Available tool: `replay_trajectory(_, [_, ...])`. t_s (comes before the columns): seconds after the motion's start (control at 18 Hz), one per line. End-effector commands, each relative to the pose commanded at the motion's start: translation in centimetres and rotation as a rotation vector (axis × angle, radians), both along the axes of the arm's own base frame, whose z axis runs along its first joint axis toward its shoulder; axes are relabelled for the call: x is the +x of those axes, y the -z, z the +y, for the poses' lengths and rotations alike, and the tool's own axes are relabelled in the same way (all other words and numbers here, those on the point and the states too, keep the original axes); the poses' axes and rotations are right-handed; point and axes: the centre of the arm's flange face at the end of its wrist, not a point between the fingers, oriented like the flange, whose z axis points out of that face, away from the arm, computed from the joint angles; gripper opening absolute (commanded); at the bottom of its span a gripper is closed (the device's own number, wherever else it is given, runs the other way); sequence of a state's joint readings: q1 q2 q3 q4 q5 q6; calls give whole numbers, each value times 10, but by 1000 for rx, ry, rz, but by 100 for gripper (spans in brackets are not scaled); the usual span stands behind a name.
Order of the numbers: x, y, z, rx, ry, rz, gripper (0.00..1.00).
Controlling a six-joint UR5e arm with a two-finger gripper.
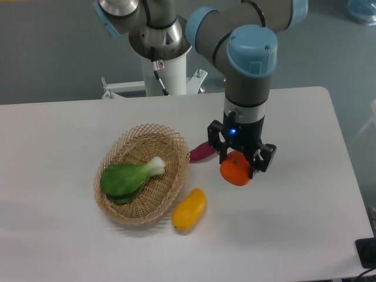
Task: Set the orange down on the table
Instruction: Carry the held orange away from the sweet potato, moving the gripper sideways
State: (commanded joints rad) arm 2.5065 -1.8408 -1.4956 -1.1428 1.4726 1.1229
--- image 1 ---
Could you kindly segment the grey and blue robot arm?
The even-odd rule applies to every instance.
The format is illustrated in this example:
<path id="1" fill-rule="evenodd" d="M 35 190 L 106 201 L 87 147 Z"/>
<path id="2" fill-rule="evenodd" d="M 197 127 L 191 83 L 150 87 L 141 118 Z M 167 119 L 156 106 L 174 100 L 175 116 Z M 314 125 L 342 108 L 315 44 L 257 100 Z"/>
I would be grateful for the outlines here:
<path id="1" fill-rule="evenodd" d="M 277 65 L 276 33 L 306 17 L 307 1 L 241 1 L 224 12 L 199 8 L 188 19 L 178 15 L 175 1 L 95 1 L 93 7 L 111 36 L 128 34 L 148 96 L 188 93 L 191 49 L 223 74 L 223 121 L 208 127 L 209 145 L 220 160 L 230 148 L 241 152 L 249 176 L 267 170 L 276 146 L 263 143 L 261 132 Z"/>

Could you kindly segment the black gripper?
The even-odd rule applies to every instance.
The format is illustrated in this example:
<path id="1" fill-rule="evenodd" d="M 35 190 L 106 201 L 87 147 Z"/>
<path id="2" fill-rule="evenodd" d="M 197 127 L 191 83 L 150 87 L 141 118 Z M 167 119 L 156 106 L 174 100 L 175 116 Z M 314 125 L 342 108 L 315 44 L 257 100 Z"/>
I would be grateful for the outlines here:
<path id="1" fill-rule="evenodd" d="M 264 117 L 254 123 L 229 123 L 229 117 L 223 114 L 223 124 L 214 120 L 207 128 L 209 146 L 219 155 L 219 163 L 227 157 L 227 148 L 245 152 L 249 158 L 249 178 L 253 179 L 256 173 L 266 172 L 269 168 L 277 146 L 261 142 L 261 133 Z"/>

